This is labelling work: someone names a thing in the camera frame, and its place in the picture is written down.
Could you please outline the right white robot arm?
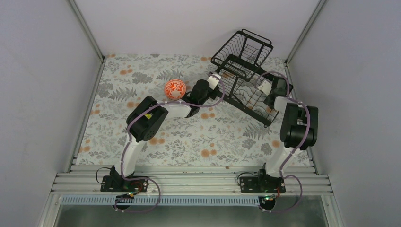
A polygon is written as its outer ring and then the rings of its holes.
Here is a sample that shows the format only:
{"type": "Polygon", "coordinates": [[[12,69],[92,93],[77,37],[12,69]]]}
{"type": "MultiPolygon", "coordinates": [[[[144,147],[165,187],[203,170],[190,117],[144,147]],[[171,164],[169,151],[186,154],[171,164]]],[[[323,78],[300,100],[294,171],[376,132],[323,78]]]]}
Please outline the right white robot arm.
{"type": "Polygon", "coordinates": [[[256,186],[261,192],[283,190],[283,174],[290,161],[301,151],[314,146],[318,136],[319,109],[291,98],[292,85],[286,77],[272,78],[271,84],[264,80],[257,88],[269,92],[269,103],[284,116],[279,133],[281,144],[257,174],[256,186]]]}

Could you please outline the black wire dish rack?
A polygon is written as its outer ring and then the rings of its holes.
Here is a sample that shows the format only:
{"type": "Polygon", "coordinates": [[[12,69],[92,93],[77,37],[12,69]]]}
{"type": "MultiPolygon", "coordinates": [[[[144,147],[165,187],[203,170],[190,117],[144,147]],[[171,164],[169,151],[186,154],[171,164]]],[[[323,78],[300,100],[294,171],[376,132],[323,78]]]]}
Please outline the black wire dish rack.
{"type": "Polygon", "coordinates": [[[263,102],[267,95],[257,89],[264,80],[271,83],[272,76],[282,76],[279,72],[263,69],[272,50],[271,40],[242,29],[211,57],[211,63],[217,66],[216,73],[226,85],[224,100],[264,127],[269,127],[279,113],[263,102]]]}

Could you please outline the red white patterned bowl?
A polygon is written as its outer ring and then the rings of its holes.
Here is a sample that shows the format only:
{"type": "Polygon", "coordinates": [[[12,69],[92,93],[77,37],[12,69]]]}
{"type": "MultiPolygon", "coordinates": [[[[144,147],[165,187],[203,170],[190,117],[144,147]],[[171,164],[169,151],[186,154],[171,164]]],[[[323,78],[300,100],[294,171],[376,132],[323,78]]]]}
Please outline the red white patterned bowl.
{"type": "Polygon", "coordinates": [[[179,100],[183,98],[186,91],[186,84],[179,79],[170,80],[164,86],[164,94],[171,100],[179,100]]]}

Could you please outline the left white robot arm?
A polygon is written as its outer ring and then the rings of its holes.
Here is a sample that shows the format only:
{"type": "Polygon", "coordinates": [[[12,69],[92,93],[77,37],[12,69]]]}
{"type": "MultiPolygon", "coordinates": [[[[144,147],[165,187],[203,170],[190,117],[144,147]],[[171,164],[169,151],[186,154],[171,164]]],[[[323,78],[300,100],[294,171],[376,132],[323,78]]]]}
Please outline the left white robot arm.
{"type": "Polygon", "coordinates": [[[110,171],[113,186],[124,192],[131,187],[129,177],[135,172],[135,166],[143,146],[151,140],[165,120],[170,118],[190,118],[201,108],[214,107],[223,101],[206,105],[206,101],[215,99],[220,88],[225,88],[221,77],[211,74],[207,80],[200,79],[192,90],[176,101],[158,102],[152,96],[146,97],[127,118],[127,138],[120,160],[110,171]]]}

